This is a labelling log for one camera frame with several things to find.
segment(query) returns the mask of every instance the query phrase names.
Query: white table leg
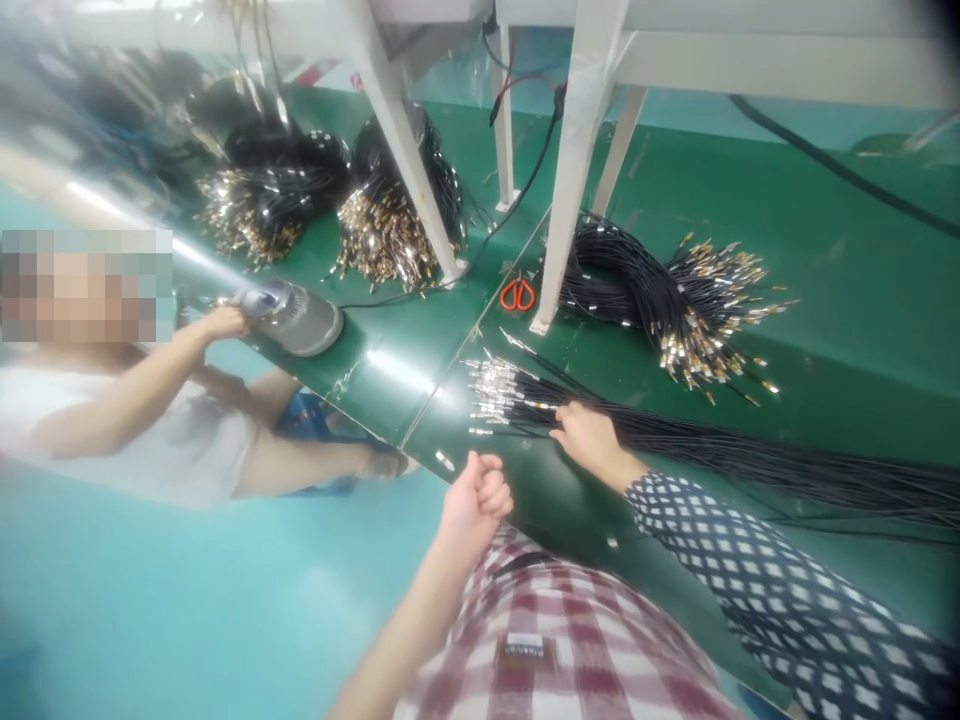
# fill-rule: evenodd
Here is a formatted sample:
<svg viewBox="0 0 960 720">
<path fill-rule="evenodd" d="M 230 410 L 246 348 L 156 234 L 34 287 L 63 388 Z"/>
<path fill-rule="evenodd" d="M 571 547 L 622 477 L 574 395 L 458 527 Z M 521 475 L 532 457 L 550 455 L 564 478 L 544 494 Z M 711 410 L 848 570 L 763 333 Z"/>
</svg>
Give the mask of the white table leg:
<svg viewBox="0 0 960 720">
<path fill-rule="evenodd" d="M 453 254 L 440 209 L 420 159 L 400 93 L 402 83 L 387 60 L 370 6 L 366 2 L 338 0 L 335 7 L 339 12 L 331 13 L 331 16 L 339 14 L 342 17 L 339 30 L 348 39 L 347 46 L 353 48 L 352 60 L 360 74 L 364 92 L 370 99 L 403 182 L 413 198 L 427 240 L 443 270 L 443 279 L 445 282 L 456 280 L 462 269 Z"/>
<path fill-rule="evenodd" d="M 593 198 L 593 208 L 591 209 L 597 215 L 605 215 L 607 206 L 610 205 L 613 188 L 616 187 L 617 178 L 620 177 L 623 159 L 630 147 L 630 140 L 633 138 L 633 131 L 637 127 L 637 120 L 640 117 L 640 111 L 643 109 L 643 101 L 646 96 L 647 89 L 645 87 L 627 85 L 624 89 L 623 107 L 620 109 L 620 117 L 617 118 L 617 129 L 613 131 L 610 152 L 607 153 L 607 161 L 603 166 L 600 184 L 597 185 L 597 194 Z"/>
<path fill-rule="evenodd" d="M 491 46 L 497 48 L 500 60 L 509 62 L 510 57 L 510 28 L 501 25 L 500 30 L 488 38 Z M 507 80 L 507 71 L 498 66 L 493 60 L 490 63 L 490 87 L 493 90 L 492 98 L 497 99 Z M 513 204 L 519 191 L 513 184 L 513 118 L 511 114 L 510 95 L 507 90 L 500 103 L 500 114 L 493 123 L 493 134 L 497 141 L 497 178 L 500 183 L 500 202 L 497 210 L 506 212 Z"/>
<path fill-rule="evenodd" d="M 546 334 L 557 312 L 593 145 L 623 49 L 621 33 L 627 3 L 628 0 L 580 0 L 577 4 L 540 305 L 530 325 L 531 332 L 539 335 Z"/>
</svg>

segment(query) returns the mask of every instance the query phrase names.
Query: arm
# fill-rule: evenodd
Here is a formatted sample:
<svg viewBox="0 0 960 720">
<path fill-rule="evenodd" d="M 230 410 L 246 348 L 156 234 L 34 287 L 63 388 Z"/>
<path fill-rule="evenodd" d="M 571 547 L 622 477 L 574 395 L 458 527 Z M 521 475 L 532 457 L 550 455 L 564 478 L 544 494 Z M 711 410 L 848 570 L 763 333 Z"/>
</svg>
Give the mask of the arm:
<svg viewBox="0 0 960 720">
<path fill-rule="evenodd" d="M 201 365 L 190 379 L 202 385 L 218 400 L 254 414 L 253 396 L 243 378 L 225 373 L 212 365 Z"/>
<path fill-rule="evenodd" d="M 420 666 L 443 645 L 473 566 L 513 509 L 503 463 L 471 451 L 450 486 L 437 537 L 413 584 L 344 685 L 327 720 L 387 720 Z"/>
<path fill-rule="evenodd" d="M 171 342 L 117 378 L 99 397 L 41 420 L 33 430 L 33 442 L 60 459 L 118 452 L 166 412 L 203 362 L 211 342 L 245 332 L 239 310 L 214 311 L 178 330 Z"/>
<path fill-rule="evenodd" d="M 811 717 L 943 717 L 953 650 L 793 548 L 776 529 L 620 448 L 610 419 L 579 405 L 554 437 L 625 495 L 637 526 L 713 594 L 743 647 Z"/>
</svg>

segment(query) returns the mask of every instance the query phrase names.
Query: checkered sleeve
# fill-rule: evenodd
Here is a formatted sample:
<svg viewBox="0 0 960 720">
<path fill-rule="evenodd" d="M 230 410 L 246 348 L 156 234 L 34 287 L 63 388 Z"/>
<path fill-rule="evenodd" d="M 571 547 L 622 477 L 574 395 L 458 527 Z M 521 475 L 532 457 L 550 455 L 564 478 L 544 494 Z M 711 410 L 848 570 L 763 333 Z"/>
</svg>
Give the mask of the checkered sleeve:
<svg viewBox="0 0 960 720">
<path fill-rule="evenodd" d="M 650 472 L 626 497 L 641 532 L 713 593 L 744 648 L 811 718 L 947 716 L 953 649 L 695 483 Z"/>
</svg>

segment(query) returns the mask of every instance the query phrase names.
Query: clothing tag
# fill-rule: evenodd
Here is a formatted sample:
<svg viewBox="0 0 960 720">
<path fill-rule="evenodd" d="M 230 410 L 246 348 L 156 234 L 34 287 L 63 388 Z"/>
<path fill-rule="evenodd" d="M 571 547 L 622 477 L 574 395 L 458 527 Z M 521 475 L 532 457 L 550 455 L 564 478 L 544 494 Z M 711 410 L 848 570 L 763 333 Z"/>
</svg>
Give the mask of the clothing tag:
<svg viewBox="0 0 960 720">
<path fill-rule="evenodd" d="M 556 672 L 556 643 L 553 638 L 530 633 L 501 635 L 497 641 L 497 664 L 513 670 Z"/>
</svg>

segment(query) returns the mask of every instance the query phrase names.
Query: fist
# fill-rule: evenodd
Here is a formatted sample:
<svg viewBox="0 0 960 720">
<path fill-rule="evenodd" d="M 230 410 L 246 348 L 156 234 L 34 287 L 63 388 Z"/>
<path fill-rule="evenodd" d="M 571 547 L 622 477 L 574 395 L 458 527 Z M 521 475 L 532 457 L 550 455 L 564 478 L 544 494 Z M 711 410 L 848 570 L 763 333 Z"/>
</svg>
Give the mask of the fist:
<svg viewBox="0 0 960 720">
<path fill-rule="evenodd" d="M 620 447 L 606 415 L 572 402 L 557 410 L 557 422 L 562 429 L 551 430 L 550 437 L 575 463 L 618 493 L 647 474 L 647 466 Z"/>
<path fill-rule="evenodd" d="M 496 455 L 467 455 L 467 466 L 443 500 L 437 538 L 457 548 L 472 565 L 487 549 L 500 521 L 513 511 L 510 486 L 503 477 L 503 460 Z"/>
<path fill-rule="evenodd" d="M 246 337 L 250 333 L 247 319 L 239 308 L 232 305 L 218 307 L 206 317 L 198 320 L 196 325 L 203 330 L 211 342 Z"/>
</svg>

